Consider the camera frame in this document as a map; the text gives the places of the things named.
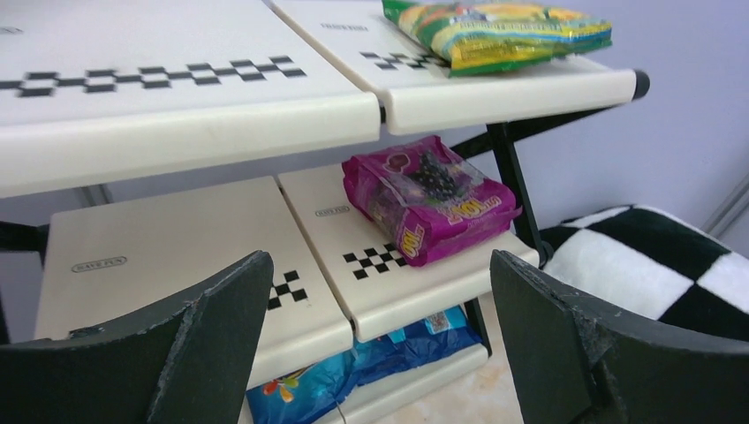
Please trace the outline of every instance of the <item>cushion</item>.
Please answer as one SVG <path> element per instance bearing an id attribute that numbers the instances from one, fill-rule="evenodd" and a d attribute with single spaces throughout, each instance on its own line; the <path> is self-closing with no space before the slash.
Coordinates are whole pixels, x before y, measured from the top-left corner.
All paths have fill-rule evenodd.
<path id="1" fill-rule="evenodd" d="M 607 208 L 541 231 L 544 271 L 660 322 L 749 341 L 749 260 L 674 216 Z"/>

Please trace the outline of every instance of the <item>blue snack bag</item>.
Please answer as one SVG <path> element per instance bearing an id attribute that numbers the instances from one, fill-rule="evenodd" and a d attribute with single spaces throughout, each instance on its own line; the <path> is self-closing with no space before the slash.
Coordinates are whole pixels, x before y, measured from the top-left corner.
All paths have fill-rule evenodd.
<path id="1" fill-rule="evenodd" d="M 409 368 L 447 358 L 466 347 L 481 343 L 479 335 L 468 326 L 460 307 L 452 307 L 407 325 L 397 335 L 402 341 L 396 346 Z"/>
<path id="2" fill-rule="evenodd" d="M 356 386 L 352 351 L 247 391 L 254 424 L 311 424 L 342 403 Z"/>
<path id="3" fill-rule="evenodd" d="M 353 373 L 357 386 L 411 369 L 401 349 L 388 336 L 366 343 L 354 341 Z"/>

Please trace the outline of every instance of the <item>snack bag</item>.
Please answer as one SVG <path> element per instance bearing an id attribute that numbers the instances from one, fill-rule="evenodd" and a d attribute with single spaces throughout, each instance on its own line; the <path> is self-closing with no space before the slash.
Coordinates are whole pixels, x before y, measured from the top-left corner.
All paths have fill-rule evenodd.
<path id="1" fill-rule="evenodd" d="M 502 72 L 611 45 L 611 24 L 541 4 L 382 0 L 385 17 L 449 61 L 450 76 Z"/>
<path id="2" fill-rule="evenodd" d="M 468 327 L 463 310 L 452 307 L 374 340 L 354 340 L 353 379 L 363 386 L 478 343 L 481 339 Z"/>
<path id="3" fill-rule="evenodd" d="M 254 424 L 312 424 L 357 386 L 421 367 L 480 343 L 452 307 L 247 391 Z"/>
<path id="4" fill-rule="evenodd" d="M 312 424 L 356 387 L 351 351 L 247 391 L 254 424 Z"/>
<path id="5" fill-rule="evenodd" d="M 409 369 L 448 358 L 481 338 L 465 319 L 463 309 L 451 307 L 388 334 L 403 353 Z"/>
<path id="6" fill-rule="evenodd" d="M 420 267 L 509 230 L 510 189 L 486 178 L 433 135 L 343 163 L 351 204 Z"/>

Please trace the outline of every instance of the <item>black checkered pattern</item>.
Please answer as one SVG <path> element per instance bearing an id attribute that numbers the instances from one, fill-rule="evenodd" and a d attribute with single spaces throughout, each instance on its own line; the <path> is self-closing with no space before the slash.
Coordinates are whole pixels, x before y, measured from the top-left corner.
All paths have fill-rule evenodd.
<path id="1" fill-rule="evenodd" d="M 306 77 L 288 56 L 270 57 L 258 64 L 252 60 L 233 60 L 228 66 L 187 64 L 181 70 L 167 71 L 163 66 L 138 68 L 137 73 L 122 73 L 116 69 L 97 69 L 83 72 L 80 77 L 61 75 L 60 72 L 27 72 L 22 79 L 0 80 L 0 92 L 14 91 L 17 97 L 51 97 L 57 90 L 78 89 L 81 93 L 116 93 L 117 88 L 136 85 L 146 90 L 173 88 L 179 81 L 195 86 L 221 84 L 223 79 L 244 82 L 264 81 L 269 73 L 280 72 L 286 78 Z"/>
<path id="2" fill-rule="evenodd" d="M 344 255 L 344 261 L 354 267 L 352 273 L 357 280 L 370 277 L 367 270 L 369 272 L 374 272 L 374 270 L 376 270 L 378 273 L 382 274 L 390 271 L 396 266 L 404 267 L 406 265 L 405 259 L 403 259 L 403 256 L 401 256 L 400 252 L 392 243 L 382 245 L 382 248 L 380 249 L 370 247 L 364 249 L 362 252 L 363 254 L 359 255 L 355 253 Z"/>
<path id="3" fill-rule="evenodd" d="M 641 206 L 609 208 L 541 231 L 544 271 L 636 314 L 749 341 L 749 260 Z"/>
<path id="4" fill-rule="evenodd" d="M 278 283 L 274 278 L 273 287 L 270 288 L 270 298 L 268 299 L 269 311 L 307 299 L 306 291 L 299 287 L 299 273 L 296 270 L 285 273 L 283 277 L 282 283 Z"/>
<path id="5" fill-rule="evenodd" d="M 408 56 L 403 53 L 388 53 L 387 56 L 380 56 L 376 53 L 361 51 L 360 54 L 384 71 L 397 71 L 399 69 L 427 69 L 427 65 L 434 65 L 440 68 L 448 68 L 450 64 L 430 54 L 420 54 L 417 56 Z"/>

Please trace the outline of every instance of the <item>shelf board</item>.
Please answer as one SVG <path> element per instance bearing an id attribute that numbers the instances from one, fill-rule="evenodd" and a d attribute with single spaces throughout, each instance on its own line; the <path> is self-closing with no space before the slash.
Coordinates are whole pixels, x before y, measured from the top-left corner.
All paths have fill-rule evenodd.
<path id="1" fill-rule="evenodd" d="M 340 165 L 331 165 L 281 174 L 278 179 L 362 342 L 490 292 L 489 259 L 494 249 L 508 250 L 538 266 L 538 253 L 510 232 L 422 268 L 400 266 L 400 254 L 392 249 L 392 260 L 383 261 L 380 254 L 388 252 L 390 241 L 346 199 L 343 176 Z M 347 262 L 344 256 L 365 259 L 367 249 L 378 254 L 362 274 L 361 263 Z M 382 272 L 375 269 L 380 262 L 385 263 Z"/>
<path id="2" fill-rule="evenodd" d="M 35 336 L 128 314 L 256 250 L 273 258 L 275 287 L 247 388 L 350 349 L 351 324 L 271 177 L 52 216 Z M 106 258 L 125 260 L 96 265 Z"/>
<path id="3" fill-rule="evenodd" d="M 631 101 L 647 79 L 575 56 L 502 75 L 448 79 L 441 61 L 383 17 L 380 2 L 274 0 L 272 7 L 343 75 L 377 94 L 393 134 L 614 106 Z"/>
<path id="4" fill-rule="evenodd" d="M 377 140 L 378 101 L 263 2 L 3 10 L 0 198 Z"/>
<path id="5" fill-rule="evenodd" d="M 483 366 L 487 358 L 487 349 L 476 344 L 449 358 L 358 387 L 338 409 L 346 424 L 367 424 Z"/>

